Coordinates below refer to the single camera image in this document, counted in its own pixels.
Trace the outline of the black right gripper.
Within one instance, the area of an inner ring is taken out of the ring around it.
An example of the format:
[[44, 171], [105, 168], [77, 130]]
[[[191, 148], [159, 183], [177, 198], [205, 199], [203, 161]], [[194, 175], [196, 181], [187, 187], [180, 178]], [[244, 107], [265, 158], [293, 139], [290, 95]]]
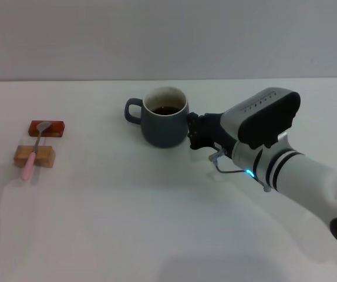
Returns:
[[[198, 115], [191, 112], [187, 115], [187, 124], [189, 133], [187, 137], [190, 140], [190, 149], [198, 150], [205, 147], [219, 151], [224, 149], [226, 156], [232, 155], [232, 150], [237, 140], [231, 137], [220, 124], [220, 113], [206, 113]], [[205, 136], [198, 133], [205, 128]]]

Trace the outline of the grey ceramic cup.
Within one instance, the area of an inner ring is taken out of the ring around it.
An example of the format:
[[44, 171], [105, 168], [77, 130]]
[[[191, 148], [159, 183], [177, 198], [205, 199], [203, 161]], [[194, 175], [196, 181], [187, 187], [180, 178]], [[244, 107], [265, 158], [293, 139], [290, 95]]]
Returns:
[[[162, 116], [152, 112], [160, 106], [181, 109], [174, 115]], [[186, 95], [174, 87], [154, 89], [144, 98], [130, 98], [124, 107], [125, 119], [140, 125], [144, 139], [163, 149], [179, 145], [188, 134], [189, 104]]]

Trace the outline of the pink handled metal spoon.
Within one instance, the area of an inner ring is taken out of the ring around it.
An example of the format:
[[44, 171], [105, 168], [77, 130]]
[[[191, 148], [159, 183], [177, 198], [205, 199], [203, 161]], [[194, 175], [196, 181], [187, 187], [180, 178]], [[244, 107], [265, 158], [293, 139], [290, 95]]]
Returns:
[[49, 128], [51, 125], [51, 122], [45, 121], [45, 122], [40, 122], [37, 125], [37, 130], [38, 130], [38, 137], [37, 140], [33, 146], [33, 151], [30, 153], [26, 163], [25, 163], [25, 167], [23, 168], [23, 172], [22, 172], [22, 180], [23, 181], [27, 181], [29, 180], [31, 173], [33, 171], [33, 166], [34, 166], [34, 161], [36, 158], [36, 153], [38, 151], [38, 146], [39, 146], [39, 142], [40, 139], [42, 137], [42, 133]]

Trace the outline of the dark coffee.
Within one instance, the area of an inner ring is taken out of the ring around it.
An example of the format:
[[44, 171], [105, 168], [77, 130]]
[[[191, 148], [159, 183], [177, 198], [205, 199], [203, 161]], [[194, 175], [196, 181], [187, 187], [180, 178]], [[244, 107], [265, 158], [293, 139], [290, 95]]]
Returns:
[[160, 106], [154, 110], [152, 110], [153, 113], [157, 115], [162, 115], [162, 116], [168, 116], [168, 115], [174, 115], [181, 111], [181, 109], [173, 106]]

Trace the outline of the light wooden block rest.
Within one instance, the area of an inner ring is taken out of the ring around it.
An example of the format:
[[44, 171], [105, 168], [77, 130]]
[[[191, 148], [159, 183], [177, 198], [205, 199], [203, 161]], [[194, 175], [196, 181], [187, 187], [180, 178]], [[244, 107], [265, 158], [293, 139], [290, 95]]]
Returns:
[[[25, 167], [28, 157], [33, 151], [33, 146], [19, 145], [14, 154], [14, 165], [18, 168]], [[44, 168], [53, 168], [56, 154], [52, 146], [38, 146], [34, 165]]]

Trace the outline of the red-brown wooden block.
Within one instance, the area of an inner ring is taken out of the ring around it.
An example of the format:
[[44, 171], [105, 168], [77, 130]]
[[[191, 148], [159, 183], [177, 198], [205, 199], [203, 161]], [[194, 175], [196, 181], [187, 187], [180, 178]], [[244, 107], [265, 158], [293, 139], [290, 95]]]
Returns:
[[[38, 124], [43, 120], [33, 120], [28, 129], [28, 134], [31, 137], [38, 137], [39, 131], [37, 129]], [[62, 137], [65, 129], [64, 121], [49, 121], [51, 125], [42, 132], [42, 137]]]

